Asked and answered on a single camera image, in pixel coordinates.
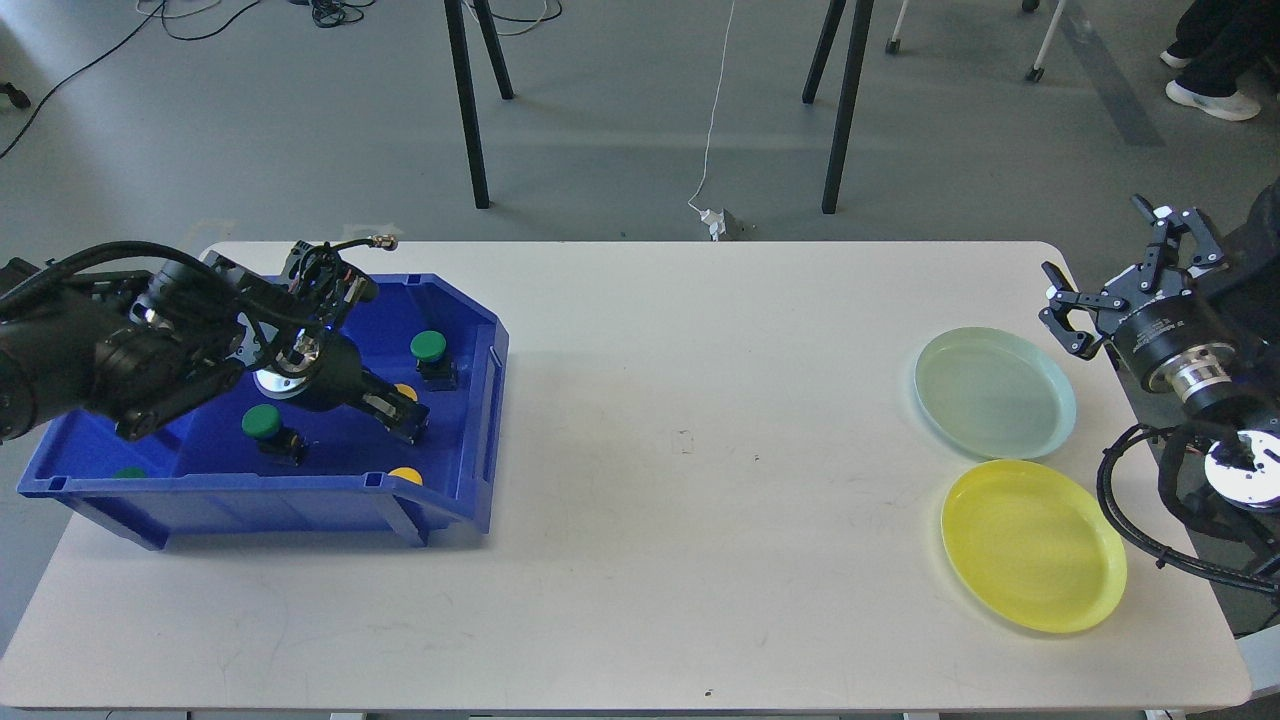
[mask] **gray floor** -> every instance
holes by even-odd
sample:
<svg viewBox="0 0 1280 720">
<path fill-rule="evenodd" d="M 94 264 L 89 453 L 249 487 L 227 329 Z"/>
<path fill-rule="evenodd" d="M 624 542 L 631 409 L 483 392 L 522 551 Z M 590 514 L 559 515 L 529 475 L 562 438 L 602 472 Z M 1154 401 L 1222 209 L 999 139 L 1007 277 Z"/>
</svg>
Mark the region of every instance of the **gray floor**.
<svg viewBox="0 0 1280 720">
<path fill-rule="evenodd" d="M 246 1 L 170 27 L 207 32 Z M 517 15 L 541 9 L 493 3 Z M 174 12 L 200 4 L 174 0 Z M 40 261 L 127 238 L 195 252 L 365 228 L 411 241 L 703 240 L 685 200 L 701 174 L 728 0 L 564 4 L 562 18 L 506 41 L 513 101 L 498 99 L 472 32 L 488 211 L 471 206 L 438 4 L 379 3 L 361 24 L 321 31 L 305 9 L 266 0 L 211 40 L 147 27 L 64 86 L 0 160 L 0 255 Z M 1028 85 L 1048 6 L 1023 15 L 1014 0 L 919 3 L 901 54 L 888 56 L 879 47 L 897 6 L 882 0 L 840 211 L 824 217 L 847 35 L 806 108 L 799 95 L 826 3 L 739 0 L 699 202 L 728 209 L 755 240 L 1042 240 L 1097 287 L 1146 243 L 1130 193 L 1198 205 L 1229 229 L 1280 174 L 1280 109 L 1261 77 L 1243 82 L 1263 101 L 1248 123 L 1164 97 L 1172 73 L 1156 55 L 1184 5 L 1073 3 L 1043 81 Z M 141 19 L 127 0 L 0 0 L 0 81 L 38 100 Z M 0 137 L 26 117 L 0 108 Z M 927 299 L 928 283 L 945 282 L 904 278 L 904 293 Z M 0 448 L 8 475 L 35 439 Z M 60 507 L 0 493 L 0 647 L 65 521 Z M 1235 594 L 1220 596 L 1229 620 L 1252 629 L 1267 606 Z M 1233 712 L 1206 717 L 1280 708 Z M 0 708 L 0 719 L 102 715 Z"/>
</svg>

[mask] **white table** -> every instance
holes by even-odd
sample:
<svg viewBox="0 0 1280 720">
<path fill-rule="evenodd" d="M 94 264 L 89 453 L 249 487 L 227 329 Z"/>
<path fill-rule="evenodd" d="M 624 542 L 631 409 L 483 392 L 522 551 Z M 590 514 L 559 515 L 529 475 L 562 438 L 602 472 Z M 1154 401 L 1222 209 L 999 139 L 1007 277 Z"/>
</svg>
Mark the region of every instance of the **white table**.
<svg viewBox="0 0 1280 720">
<path fill-rule="evenodd" d="M 275 272 L 288 245 L 216 250 Z M 1070 377 L 1043 461 L 1092 487 L 1133 414 L 1037 320 L 1041 243 L 419 243 L 511 332 L 477 547 L 239 538 L 147 552 L 76 518 L 0 664 L 19 707 L 486 714 L 1206 708 L 1251 683 L 1207 583 L 1130 548 L 1124 601 L 1019 629 L 952 575 L 915 355 L 1018 333 Z M 1189 550 L 1132 454 L 1120 501 Z"/>
</svg>

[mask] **light blue plate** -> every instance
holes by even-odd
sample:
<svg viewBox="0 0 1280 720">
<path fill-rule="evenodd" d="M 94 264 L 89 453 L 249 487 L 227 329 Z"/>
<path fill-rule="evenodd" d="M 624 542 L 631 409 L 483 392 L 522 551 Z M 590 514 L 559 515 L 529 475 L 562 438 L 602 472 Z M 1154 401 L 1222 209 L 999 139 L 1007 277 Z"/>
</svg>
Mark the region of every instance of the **light blue plate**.
<svg viewBox="0 0 1280 720">
<path fill-rule="evenodd" d="M 938 432 L 980 457 L 1048 455 L 1075 427 L 1075 391 L 1062 369 L 992 328 L 933 338 L 915 361 L 915 396 Z"/>
</svg>

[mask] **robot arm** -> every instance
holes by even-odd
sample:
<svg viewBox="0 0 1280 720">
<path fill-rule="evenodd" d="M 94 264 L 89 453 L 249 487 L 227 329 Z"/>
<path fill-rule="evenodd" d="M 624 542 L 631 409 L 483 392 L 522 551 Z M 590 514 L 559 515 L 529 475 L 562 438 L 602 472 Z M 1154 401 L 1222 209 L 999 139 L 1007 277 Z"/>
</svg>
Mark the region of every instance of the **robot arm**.
<svg viewBox="0 0 1280 720">
<path fill-rule="evenodd" d="M 146 242 L 115 242 L 46 268 L 0 269 L 0 441 L 83 407 L 133 441 L 233 388 L 246 372 L 264 393 L 308 410 L 357 407 L 416 442 L 426 407 L 366 370 L 339 333 L 378 286 L 340 258 L 378 236 L 297 243 L 278 283 L 211 252 L 201 263 Z M 157 273 L 86 274 L 109 261 L 161 258 Z"/>
<path fill-rule="evenodd" d="M 1258 200 L 1251 222 L 1236 237 L 1263 238 L 1261 245 L 1280 247 L 1280 223 L 1260 213 L 1280 197 L 1280 183 Z M 1251 313 L 1274 316 L 1280 305 L 1275 275 L 1280 254 L 1229 255 L 1219 245 L 1208 218 L 1196 209 L 1152 210 L 1139 196 L 1134 205 L 1152 227 L 1152 240 L 1140 263 L 1130 265 L 1096 295 L 1071 288 L 1065 274 L 1043 264 L 1052 287 L 1041 320 L 1062 347 L 1085 360 L 1102 347 L 1123 363 L 1147 392 L 1175 392 L 1188 420 L 1175 428 L 1130 428 L 1103 451 L 1098 469 L 1098 500 L 1103 515 L 1126 539 L 1157 559 L 1213 582 L 1263 592 L 1280 600 L 1280 542 L 1267 515 L 1280 511 L 1280 384 L 1268 370 L 1276 363 L 1271 348 L 1276 337 L 1247 319 L 1219 307 L 1239 306 L 1239 288 L 1204 292 L 1204 279 L 1221 275 L 1251 278 L 1248 292 L 1266 287 L 1262 302 L 1251 297 Z M 1180 266 L 1180 243 L 1190 234 L 1196 252 Z M 1079 331 L 1068 315 L 1084 310 L 1093 315 L 1097 334 Z M 1165 507 L 1189 529 L 1221 539 L 1243 542 L 1254 559 L 1235 570 L 1179 553 L 1137 528 L 1120 510 L 1111 492 L 1111 471 L 1119 457 L 1144 441 L 1164 442 L 1157 492 Z M 1179 495 L 1178 480 L 1188 454 L 1203 456 L 1207 483 Z"/>
</svg>

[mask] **plastic plate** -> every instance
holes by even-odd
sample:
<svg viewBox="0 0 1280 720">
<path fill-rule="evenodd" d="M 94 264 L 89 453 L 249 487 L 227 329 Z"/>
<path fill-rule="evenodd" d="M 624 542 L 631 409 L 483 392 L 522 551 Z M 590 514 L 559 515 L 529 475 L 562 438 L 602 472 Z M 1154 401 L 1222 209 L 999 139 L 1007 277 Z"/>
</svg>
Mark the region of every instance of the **plastic plate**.
<svg viewBox="0 0 1280 720">
<path fill-rule="evenodd" d="M 992 328 L 933 338 L 915 361 L 915 395 L 938 432 L 980 457 L 1048 455 L 1075 427 L 1075 392 L 1062 369 Z"/>
<path fill-rule="evenodd" d="M 1124 594 L 1124 543 L 1070 478 L 992 460 L 956 480 L 942 507 L 947 559 L 978 600 L 1046 633 L 1105 620 Z"/>
</svg>

